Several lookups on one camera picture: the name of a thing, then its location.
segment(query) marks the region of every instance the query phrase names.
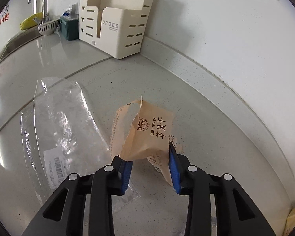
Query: faucet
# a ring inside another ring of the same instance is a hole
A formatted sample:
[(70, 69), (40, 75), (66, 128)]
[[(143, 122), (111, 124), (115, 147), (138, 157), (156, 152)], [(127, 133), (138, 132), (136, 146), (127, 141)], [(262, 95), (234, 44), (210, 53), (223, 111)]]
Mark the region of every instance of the faucet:
[(49, 16), (48, 16), (48, 13), (47, 13), (47, 0), (43, 0), (43, 18), (41, 19), (41, 22), (39, 23), (39, 25), (43, 24), (43, 23), (46, 23), (47, 21), (49, 21)]

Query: triangular cutout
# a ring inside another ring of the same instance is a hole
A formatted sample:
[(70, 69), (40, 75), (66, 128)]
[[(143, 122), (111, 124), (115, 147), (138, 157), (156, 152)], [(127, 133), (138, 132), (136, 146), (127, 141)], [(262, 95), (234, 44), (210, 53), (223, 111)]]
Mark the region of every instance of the triangular cutout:
[(43, 218), (57, 222), (60, 221), (63, 209), (65, 207), (67, 194), (68, 189), (62, 189), (62, 191), (58, 194), (57, 197), (54, 198), (53, 202), (47, 207), (47, 209), (43, 213)]
[(248, 204), (245, 202), (245, 200), (242, 198), (242, 196), (236, 189), (233, 189), (233, 195), (236, 203), (239, 220), (245, 221), (256, 218), (255, 214), (252, 212)]

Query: white sticker label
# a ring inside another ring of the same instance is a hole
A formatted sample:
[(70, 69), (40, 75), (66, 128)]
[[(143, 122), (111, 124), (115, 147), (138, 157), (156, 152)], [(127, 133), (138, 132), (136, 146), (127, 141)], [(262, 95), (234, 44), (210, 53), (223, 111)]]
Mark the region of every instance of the white sticker label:
[(44, 151), (44, 161), (49, 186), (51, 189), (56, 189), (68, 176), (62, 148), (56, 147)]

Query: white countertop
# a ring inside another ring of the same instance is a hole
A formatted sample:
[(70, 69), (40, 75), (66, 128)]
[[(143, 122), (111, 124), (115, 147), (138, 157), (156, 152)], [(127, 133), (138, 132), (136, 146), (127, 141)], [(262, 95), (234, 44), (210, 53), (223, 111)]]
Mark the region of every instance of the white countertop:
[[(40, 50), (36, 43), (43, 40), (23, 46), (0, 64), (0, 128), (8, 121), (0, 131), (0, 219), (12, 236), (20, 235), (40, 208), (24, 161), (17, 112), (33, 98), (37, 79), (45, 76), (69, 76), (81, 85), (107, 140), (116, 110), (141, 94), (173, 111), (174, 134), (191, 163), (214, 175), (233, 174), (276, 234), (282, 233), (291, 202), (281, 181), (248, 137), (208, 99), (140, 54), (116, 60), (63, 38)], [(116, 235), (181, 232), (187, 198), (176, 195), (146, 160), (134, 163), (131, 180), (141, 197), (114, 214)]]

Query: white storage basket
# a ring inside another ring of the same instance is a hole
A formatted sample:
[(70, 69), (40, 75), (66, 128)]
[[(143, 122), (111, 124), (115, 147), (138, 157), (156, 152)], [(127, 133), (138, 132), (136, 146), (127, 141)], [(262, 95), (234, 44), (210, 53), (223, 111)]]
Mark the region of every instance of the white storage basket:
[(79, 39), (115, 58), (138, 53), (153, 0), (80, 0)]

